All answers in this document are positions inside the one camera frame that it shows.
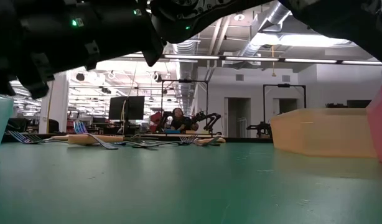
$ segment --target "green led light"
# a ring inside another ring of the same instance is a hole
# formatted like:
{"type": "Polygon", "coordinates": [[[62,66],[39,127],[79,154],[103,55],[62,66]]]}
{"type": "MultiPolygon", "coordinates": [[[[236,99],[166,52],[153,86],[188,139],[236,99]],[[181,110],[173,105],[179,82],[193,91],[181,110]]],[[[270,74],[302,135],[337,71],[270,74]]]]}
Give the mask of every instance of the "green led light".
{"type": "Polygon", "coordinates": [[[71,23],[72,26],[78,26],[78,23],[76,20],[72,19],[72,23],[71,23]]]}

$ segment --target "ceiling duct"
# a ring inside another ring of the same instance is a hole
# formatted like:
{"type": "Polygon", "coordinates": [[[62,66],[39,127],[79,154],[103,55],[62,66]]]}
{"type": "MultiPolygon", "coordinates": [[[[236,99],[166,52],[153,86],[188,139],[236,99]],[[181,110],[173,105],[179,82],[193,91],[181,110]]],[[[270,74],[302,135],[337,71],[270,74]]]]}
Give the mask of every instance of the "ceiling duct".
{"type": "MultiPolygon", "coordinates": [[[[198,42],[194,41],[193,38],[186,40],[179,44],[173,44],[173,51],[175,54],[181,55],[193,55],[197,53],[198,42]]],[[[192,79],[195,80],[197,77],[197,71],[194,69],[194,63],[191,62],[177,62],[177,77],[179,79],[192,79]]],[[[181,85],[180,93],[182,95],[182,103],[184,113],[190,113],[190,107],[192,104],[192,96],[195,89],[195,85],[181,85]]]]}
{"type": "Polygon", "coordinates": [[[280,2],[276,1],[266,14],[266,18],[261,21],[261,17],[256,17],[252,23],[252,30],[256,30],[256,34],[252,39],[245,45],[243,50],[238,54],[238,56],[252,57],[256,55],[261,44],[261,36],[259,35],[263,30],[268,29],[272,26],[280,25],[282,29],[282,22],[289,16],[290,10],[283,6],[280,2]]]}
{"type": "MultiPolygon", "coordinates": [[[[271,4],[271,7],[260,14],[258,14],[251,26],[251,40],[246,43],[243,50],[241,50],[238,56],[253,57],[256,55],[260,47],[267,44],[264,32],[280,32],[282,30],[282,22],[289,16],[290,10],[288,10],[279,1],[275,1],[271,4]]],[[[259,64],[249,62],[234,63],[231,67],[235,69],[241,69],[243,67],[251,68],[251,66],[257,66],[259,64]]]]}

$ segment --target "translucent orange bin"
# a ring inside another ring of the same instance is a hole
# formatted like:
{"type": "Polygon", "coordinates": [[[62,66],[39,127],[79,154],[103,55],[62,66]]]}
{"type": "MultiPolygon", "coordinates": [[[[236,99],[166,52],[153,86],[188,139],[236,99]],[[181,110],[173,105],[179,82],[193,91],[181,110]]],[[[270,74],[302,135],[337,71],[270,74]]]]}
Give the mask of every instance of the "translucent orange bin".
{"type": "Polygon", "coordinates": [[[274,147],[307,156],[376,157],[365,109],[301,109],[271,119],[274,147]]]}

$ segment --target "metal frame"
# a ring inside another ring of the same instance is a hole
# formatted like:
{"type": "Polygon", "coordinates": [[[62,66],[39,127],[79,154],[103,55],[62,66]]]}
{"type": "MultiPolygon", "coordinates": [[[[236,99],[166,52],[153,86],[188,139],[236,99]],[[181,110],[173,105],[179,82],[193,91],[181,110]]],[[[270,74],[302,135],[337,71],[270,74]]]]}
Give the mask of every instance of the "metal frame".
{"type": "Polygon", "coordinates": [[[208,94],[208,91],[209,91],[209,82],[208,81],[203,81],[203,80],[187,80],[185,82],[183,82],[182,80],[162,80],[161,81],[161,114],[163,116],[164,114],[164,83],[165,82],[178,82],[178,83],[205,83],[206,84],[206,114],[209,114],[208,113],[208,107],[209,107],[209,94],[208,94]]]}
{"type": "Polygon", "coordinates": [[[304,96],[304,108],[307,108],[306,101],[306,89],[305,85],[291,85],[291,84],[264,84],[263,85],[263,121],[266,122],[266,86],[276,86],[278,88],[290,88],[290,87],[302,87],[303,88],[303,96],[304,96]]]}

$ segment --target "column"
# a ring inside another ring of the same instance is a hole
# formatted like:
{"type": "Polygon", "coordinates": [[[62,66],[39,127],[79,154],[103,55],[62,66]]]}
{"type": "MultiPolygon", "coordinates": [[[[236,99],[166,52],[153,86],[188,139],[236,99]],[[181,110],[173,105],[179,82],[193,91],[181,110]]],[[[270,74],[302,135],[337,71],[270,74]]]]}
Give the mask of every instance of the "column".
{"type": "Polygon", "coordinates": [[[47,133],[47,110],[49,108],[50,94],[52,97],[49,118],[58,121],[60,125],[60,132],[67,131],[69,76],[66,72],[60,72],[55,74],[54,77],[55,81],[48,83],[50,87],[49,93],[42,99],[39,134],[47,133]]]}

